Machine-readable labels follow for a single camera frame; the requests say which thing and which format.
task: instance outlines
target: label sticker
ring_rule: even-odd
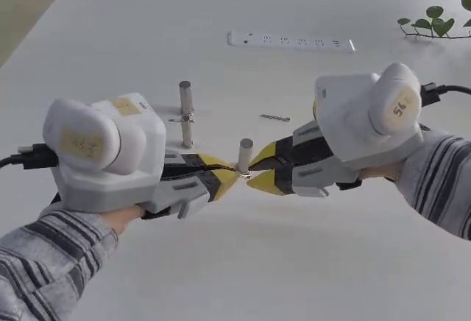
[[[128,98],[110,100],[121,116],[139,115],[141,112]]]
[[[84,134],[72,131],[63,126],[60,134],[59,150],[78,158],[99,162],[103,157],[105,146],[100,134]]]
[[[391,121],[395,127],[401,127],[404,121],[407,121],[411,112],[417,111],[417,94],[409,87],[401,90],[389,111],[386,119]]]

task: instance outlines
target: white plastic casing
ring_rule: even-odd
[[[70,128],[66,135],[72,132],[85,144],[102,144],[102,159],[85,158],[87,151],[74,146],[77,141],[69,139],[69,145],[61,146],[64,125]],[[90,106],[56,101],[43,137],[57,150],[59,166],[52,174],[68,209],[101,213],[153,199],[163,171],[166,129],[142,95],[127,94]]]
[[[110,117],[70,99],[52,103],[44,122],[43,139],[63,163],[87,172],[99,172],[109,166],[121,146],[118,128]]]
[[[383,153],[419,132],[420,103],[414,98],[419,83],[412,76],[409,68],[394,64],[385,70],[382,80],[377,74],[359,74],[316,81],[316,119],[332,153],[346,166],[362,169],[365,158],[380,158],[378,165],[383,165],[388,161]],[[404,122],[393,119],[394,102],[401,96],[415,102]]]
[[[396,135],[417,123],[421,109],[416,75],[409,67],[393,63],[372,89],[369,104],[372,126],[383,135]]]

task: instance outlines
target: electrical outlet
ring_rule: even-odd
[[[355,47],[350,39],[310,38],[233,30],[229,33],[228,41],[232,46],[297,49],[313,52],[355,52]]]

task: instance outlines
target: human arm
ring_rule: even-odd
[[[367,169],[362,178],[388,177],[415,211],[471,240],[471,143],[439,131],[423,135],[424,144],[405,161]]]
[[[138,206],[105,214],[64,210],[0,238],[0,320],[67,320],[86,283],[142,216]]]

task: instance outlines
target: table surface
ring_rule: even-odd
[[[162,117],[194,85],[195,150],[227,161],[310,121],[321,74],[381,72],[469,85],[468,40],[404,38],[396,20],[459,0],[56,0],[0,69],[3,156],[41,141],[57,97],[93,102],[142,93]],[[237,48],[231,29],[351,38],[355,54]],[[288,116],[285,123],[259,118]],[[423,122],[471,135],[469,99],[453,94]],[[180,141],[168,123],[169,146]],[[48,171],[0,171],[1,232],[54,196]],[[471,245],[370,180],[325,200],[273,197],[239,182],[191,219],[136,222],[89,283],[73,320],[459,320],[469,316]]]

